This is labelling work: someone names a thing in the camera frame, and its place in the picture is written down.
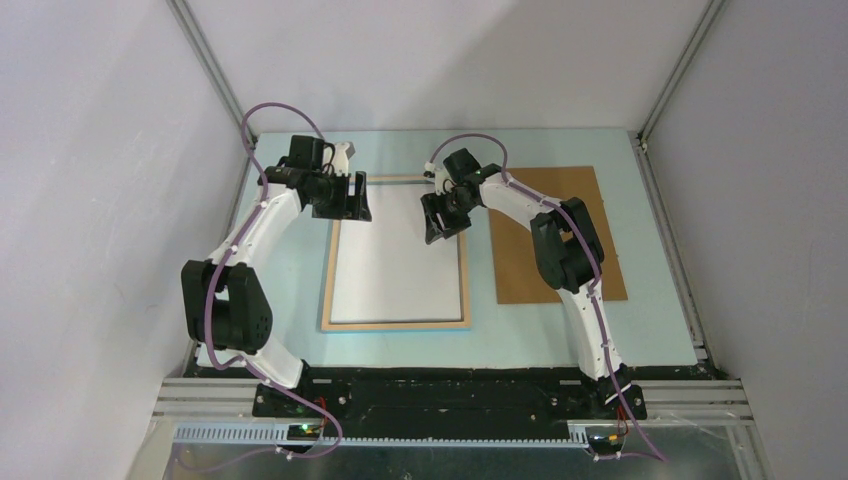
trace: light blue table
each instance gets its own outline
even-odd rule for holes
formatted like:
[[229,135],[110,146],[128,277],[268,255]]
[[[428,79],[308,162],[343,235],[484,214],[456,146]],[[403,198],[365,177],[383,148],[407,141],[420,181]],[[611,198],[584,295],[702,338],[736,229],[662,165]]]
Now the light blue table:
[[[334,132],[328,141],[353,141],[352,169],[369,176],[421,174],[433,150],[459,131]],[[510,166],[592,165],[619,255],[629,300],[606,302],[613,338],[629,365],[696,363],[648,198],[624,130],[484,131],[504,142]],[[256,155],[263,165],[288,153],[290,134],[265,133]],[[463,139],[481,164],[501,163],[500,149]],[[239,217],[256,193],[247,177]],[[467,230],[472,327],[463,331],[323,333],[319,329],[330,222],[301,215],[269,258],[262,288],[274,312],[275,334],[315,366],[518,368],[574,366],[576,349],[560,304],[498,305],[489,219],[472,212]],[[205,351],[198,359],[208,365]]]

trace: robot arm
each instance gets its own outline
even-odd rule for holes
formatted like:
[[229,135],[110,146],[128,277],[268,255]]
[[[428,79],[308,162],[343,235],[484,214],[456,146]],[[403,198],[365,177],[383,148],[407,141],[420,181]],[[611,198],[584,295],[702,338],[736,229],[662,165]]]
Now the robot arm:
[[[616,375],[622,392],[628,390],[627,367],[621,362],[611,338],[608,345],[613,372],[607,368],[599,319],[592,304],[594,297],[601,310],[600,320],[609,335],[606,316],[603,315],[600,283],[590,288],[594,273],[578,240],[563,240],[563,233],[570,233],[568,223],[555,210],[510,188],[501,176],[499,166],[481,168],[466,149],[446,158],[444,168],[435,169],[429,165],[425,176],[434,179],[436,192],[421,198],[427,243],[451,237],[471,226],[468,212],[476,206],[498,210],[523,225],[532,234],[539,273],[556,290],[565,306],[572,331],[577,337],[580,370],[596,387],[599,400],[609,404],[616,397],[609,381],[611,374]],[[546,200],[559,203],[574,221],[600,266],[604,258],[603,248],[583,201],[578,198]]]
[[[265,170],[267,195],[262,188],[257,192],[250,208],[257,212],[255,218],[251,215],[237,226],[206,261],[191,260],[183,267],[183,302],[191,338],[203,342],[206,293],[212,273],[230,251],[215,285],[215,349],[243,356],[285,387],[297,385],[303,362],[283,346],[279,335],[271,334],[273,315],[259,279],[271,250],[306,205],[312,205],[313,218],[371,221],[365,173],[356,172],[354,194],[348,194],[348,163],[353,154],[353,144],[348,142],[292,137],[289,156]],[[245,224],[250,227],[239,237]]]

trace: brown rectangular mat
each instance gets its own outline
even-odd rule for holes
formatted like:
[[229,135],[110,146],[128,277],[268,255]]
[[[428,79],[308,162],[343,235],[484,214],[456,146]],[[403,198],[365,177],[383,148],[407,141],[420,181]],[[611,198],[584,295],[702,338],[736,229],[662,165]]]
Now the brown rectangular mat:
[[[567,200],[577,197],[589,208],[595,231],[604,248],[601,264],[604,300],[627,300],[627,289],[618,264],[604,201],[593,167],[511,168],[521,183],[549,197]],[[556,303],[559,296],[536,269],[530,232],[509,217],[489,210],[492,254],[495,264],[495,289],[499,304]]]

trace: wooden frame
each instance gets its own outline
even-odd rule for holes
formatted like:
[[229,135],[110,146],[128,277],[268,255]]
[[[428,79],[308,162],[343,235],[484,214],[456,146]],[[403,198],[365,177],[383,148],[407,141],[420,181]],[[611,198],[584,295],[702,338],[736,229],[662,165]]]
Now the wooden frame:
[[[368,180],[369,185],[407,185],[417,183],[429,183],[420,175],[410,176],[386,176],[375,177]],[[468,276],[468,247],[465,232],[457,235],[457,249],[459,260],[459,321],[439,322],[374,322],[374,323],[332,323],[330,316],[333,312],[333,291],[336,284],[336,267],[339,253],[339,239],[341,237],[341,222],[334,221],[330,234],[329,257],[327,259],[327,278],[324,281],[324,301],[321,310],[321,330],[325,332],[340,331],[375,331],[375,330],[453,330],[471,327],[471,291]]]

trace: white wall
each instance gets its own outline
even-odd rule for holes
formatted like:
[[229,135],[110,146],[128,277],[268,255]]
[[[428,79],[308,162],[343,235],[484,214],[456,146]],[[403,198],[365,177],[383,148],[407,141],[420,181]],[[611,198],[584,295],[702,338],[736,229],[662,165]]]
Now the white wall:
[[243,106],[288,101],[327,130],[635,130],[707,2],[190,3]]
[[3,478],[122,478],[244,163],[163,0],[3,2]]
[[848,2],[731,2],[649,141],[778,478],[845,478]]

